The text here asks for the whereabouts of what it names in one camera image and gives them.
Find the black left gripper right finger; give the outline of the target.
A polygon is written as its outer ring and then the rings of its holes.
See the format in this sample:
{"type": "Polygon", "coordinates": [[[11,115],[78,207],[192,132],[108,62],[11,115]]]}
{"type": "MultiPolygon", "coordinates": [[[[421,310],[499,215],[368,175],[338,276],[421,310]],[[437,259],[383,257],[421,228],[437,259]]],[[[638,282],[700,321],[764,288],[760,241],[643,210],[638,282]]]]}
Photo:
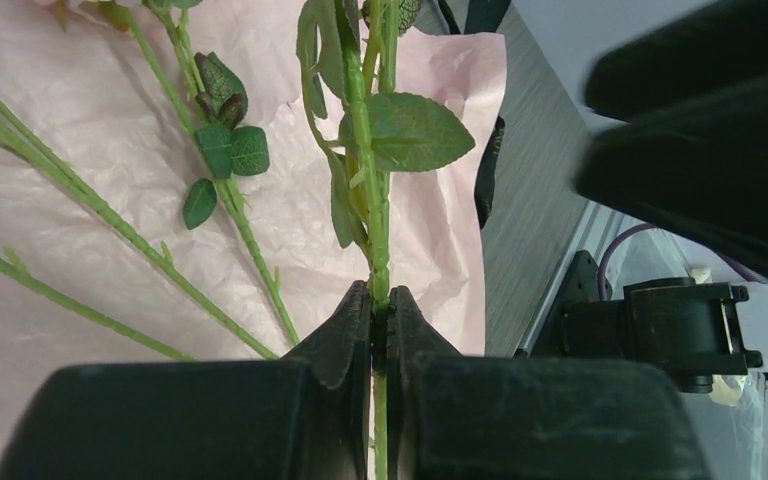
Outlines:
{"type": "Polygon", "coordinates": [[[390,294],[391,479],[708,479],[662,371],[617,360],[460,354],[410,290],[390,294]]]}

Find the black ribbon gold lettering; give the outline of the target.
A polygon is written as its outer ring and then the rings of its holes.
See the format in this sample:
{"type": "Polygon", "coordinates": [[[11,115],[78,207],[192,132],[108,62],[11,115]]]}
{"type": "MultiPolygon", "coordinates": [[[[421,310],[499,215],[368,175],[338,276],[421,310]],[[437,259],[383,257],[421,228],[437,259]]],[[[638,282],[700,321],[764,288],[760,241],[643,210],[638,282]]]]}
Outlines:
{"type": "MultiPolygon", "coordinates": [[[[510,5],[510,0],[469,0],[464,29],[461,29],[449,3],[444,0],[437,1],[437,7],[451,35],[496,33],[510,5]]],[[[496,169],[505,128],[505,120],[498,116],[479,162],[474,187],[474,201],[480,229],[484,228],[492,214],[496,190],[496,169]]]]}

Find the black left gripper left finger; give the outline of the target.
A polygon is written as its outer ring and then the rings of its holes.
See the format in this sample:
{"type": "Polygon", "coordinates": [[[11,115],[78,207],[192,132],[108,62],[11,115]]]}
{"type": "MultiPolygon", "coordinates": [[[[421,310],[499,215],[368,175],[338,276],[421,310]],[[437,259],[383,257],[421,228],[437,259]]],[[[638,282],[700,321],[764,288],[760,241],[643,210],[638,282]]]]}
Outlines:
{"type": "Polygon", "coordinates": [[[276,360],[55,371],[0,457],[0,479],[364,479],[370,296],[276,360]]]}

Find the pink wrapping paper sheet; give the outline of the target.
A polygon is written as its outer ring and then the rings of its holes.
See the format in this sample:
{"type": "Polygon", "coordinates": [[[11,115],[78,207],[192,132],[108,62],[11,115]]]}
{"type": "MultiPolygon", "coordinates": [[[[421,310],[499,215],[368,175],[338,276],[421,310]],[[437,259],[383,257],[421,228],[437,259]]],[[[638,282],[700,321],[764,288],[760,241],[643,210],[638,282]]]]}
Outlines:
{"type": "MultiPolygon", "coordinates": [[[[307,125],[295,54],[297,1],[206,1],[190,15],[195,49],[241,78],[249,123],[268,137],[269,170],[239,182],[246,215],[300,335],[367,274],[341,248],[327,162],[307,125]]],[[[451,109],[476,145],[447,167],[397,174],[391,187],[391,280],[467,355],[485,350],[482,241],[475,178],[505,92],[499,34],[405,34],[397,87],[451,109]]],[[[276,353],[289,345],[251,258],[224,211],[187,230],[181,205],[205,174],[174,107],[135,40],[82,18],[67,29],[35,1],[0,1],[0,99],[233,320],[276,353]]],[[[0,150],[0,254],[67,295],[207,360],[252,351],[156,271],[95,214],[0,150]]],[[[78,363],[157,354],[0,273],[0,454],[30,398],[78,363]]]]}

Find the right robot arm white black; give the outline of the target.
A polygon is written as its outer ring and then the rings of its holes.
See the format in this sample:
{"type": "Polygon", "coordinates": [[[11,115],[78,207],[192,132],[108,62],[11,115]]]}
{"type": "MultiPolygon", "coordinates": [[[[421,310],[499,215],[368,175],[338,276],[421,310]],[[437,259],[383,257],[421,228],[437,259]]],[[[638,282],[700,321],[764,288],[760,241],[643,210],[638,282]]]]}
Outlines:
{"type": "Polygon", "coordinates": [[[597,133],[573,188],[632,221],[578,250],[532,357],[644,363],[713,479],[768,477],[768,1],[528,1],[597,133]]]}

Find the orange pink rose stem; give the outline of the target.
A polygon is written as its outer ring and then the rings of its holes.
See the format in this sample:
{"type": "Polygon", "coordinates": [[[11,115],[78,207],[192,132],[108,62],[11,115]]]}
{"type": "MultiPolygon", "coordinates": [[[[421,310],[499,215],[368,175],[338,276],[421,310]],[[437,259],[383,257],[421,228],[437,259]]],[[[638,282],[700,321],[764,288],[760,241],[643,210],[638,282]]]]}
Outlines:
{"type": "Polygon", "coordinates": [[[396,437],[387,417],[388,333],[396,306],[390,279],[394,173],[441,169],[476,142],[462,121],[427,96],[396,89],[399,39],[419,1],[307,1],[297,25],[305,115],[331,178],[332,224],[369,270],[374,475],[394,479],[396,437]]]}

